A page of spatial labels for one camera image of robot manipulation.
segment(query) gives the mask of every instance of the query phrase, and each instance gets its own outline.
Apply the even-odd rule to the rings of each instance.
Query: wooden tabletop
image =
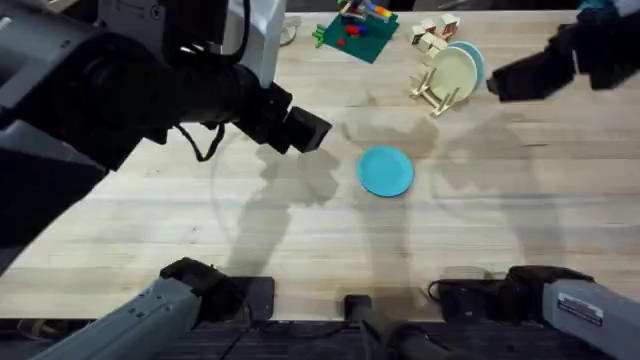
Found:
[[[487,70],[542,49],[574,12],[460,13],[457,39]],[[270,275],[276,317],[339,317],[345,294],[392,316],[436,318],[421,287],[515,264],[583,271],[640,300],[640,81],[592,92],[584,78],[544,102],[499,104],[480,90],[439,119],[409,98],[422,75],[403,23],[374,65],[311,33],[303,15],[277,81],[334,124],[322,149],[280,156],[238,131],[210,163],[172,132],[67,212],[0,278],[0,317],[100,317],[183,256],[229,275]],[[213,134],[193,127],[206,145]],[[405,196],[382,199],[356,178],[375,145],[416,168]]]

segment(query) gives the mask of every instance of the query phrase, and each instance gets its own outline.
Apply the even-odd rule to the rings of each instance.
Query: toy building blocks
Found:
[[[425,33],[418,42],[417,47],[420,51],[426,54],[432,47],[435,47],[438,50],[444,50],[447,46],[448,44],[446,41],[431,33]]]
[[[411,31],[411,45],[413,46],[418,45],[422,36],[427,32],[421,25],[413,25]]]
[[[398,29],[398,15],[371,0],[337,3],[340,12],[324,32],[324,43],[372,64]]]
[[[436,23],[434,23],[430,18],[422,20],[420,22],[420,26],[422,26],[425,32],[430,32],[432,34],[436,33]]]
[[[317,39],[316,49],[322,46],[322,44],[324,44],[324,34],[326,31],[327,31],[326,27],[318,24],[316,31],[314,31],[314,33],[312,34],[312,36]]]
[[[425,65],[429,65],[429,63],[436,58],[436,55],[438,55],[439,52],[440,52],[440,49],[433,46],[431,47],[431,49],[429,49],[429,51],[427,51],[424,54],[424,56],[422,57],[422,59],[420,59],[420,61]]]
[[[444,14],[440,17],[444,28],[442,29],[442,38],[449,42],[451,38],[458,32],[460,26],[460,18],[451,14]]]

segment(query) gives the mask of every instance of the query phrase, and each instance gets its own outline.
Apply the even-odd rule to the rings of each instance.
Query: wooden block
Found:
[[[436,32],[436,23],[431,20],[431,18],[426,18],[420,22],[420,25],[425,30],[425,32],[430,32],[435,34]]]
[[[460,18],[452,15],[452,14],[444,14],[440,17],[442,23],[447,26],[450,24],[456,24],[456,26],[460,26]]]
[[[431,33],[426,33],[422,36],[422,38],[420,39],[420,42],[418,42],[417,47],[423,53],[427,53],[427,51],[429,51],[429,49],[431,49],[431,47],[433,46],[433,43],[437,40],[438,38],[435,35]]]
[[[438,50],[444,50],[449,47],[449,44],[445,40],[434,36],[434,40],[431,43],[431,46],[437,48]]]
[[[441,16],[444,28],[442,29],[442,37],[449,41],[453,35],[458,31],[460,25],[460,18],[451,14],[444,14]]]
[[[420,25],[413,25],[411,31],[411,45],[418,45],[420,39],[422,39],[422,35],[424,35],[426,31]]]
[[[440,49],[434,47],[431,47],[431,49],[429,49],[429,51],[427,51],[422,58],[420,59],[420,61],[425,64],[425,65],[429,65],[429,63],[435,59],[436,55],[438,55],[438,53],[440,52]]]

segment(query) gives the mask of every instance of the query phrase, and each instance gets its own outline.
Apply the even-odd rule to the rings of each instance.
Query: sticker label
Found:
[[[604,311],[571,295],[558,293],[558,308],[593,325],[602,327]]]
[[[4,28],[9,26],[9,24],[11,24],[12,22],[13,21],[11,20],[10,17],[4,16],[4,15],[0,15],[0,31],[4,30]]]

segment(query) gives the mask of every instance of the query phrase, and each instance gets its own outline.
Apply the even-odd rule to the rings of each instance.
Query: green base plate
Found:
[[[342,24],[341,16],[336,16],[324,34],[324,43],[351,56],[373,64],[382,49],[391,40],[398,26],[398,15],[393,14],[388,22],[368,16],[365,22],[367,33],[358,37],[347,35],[346,26]],[[338,40],[344,40],[344,46],[338,46]]]

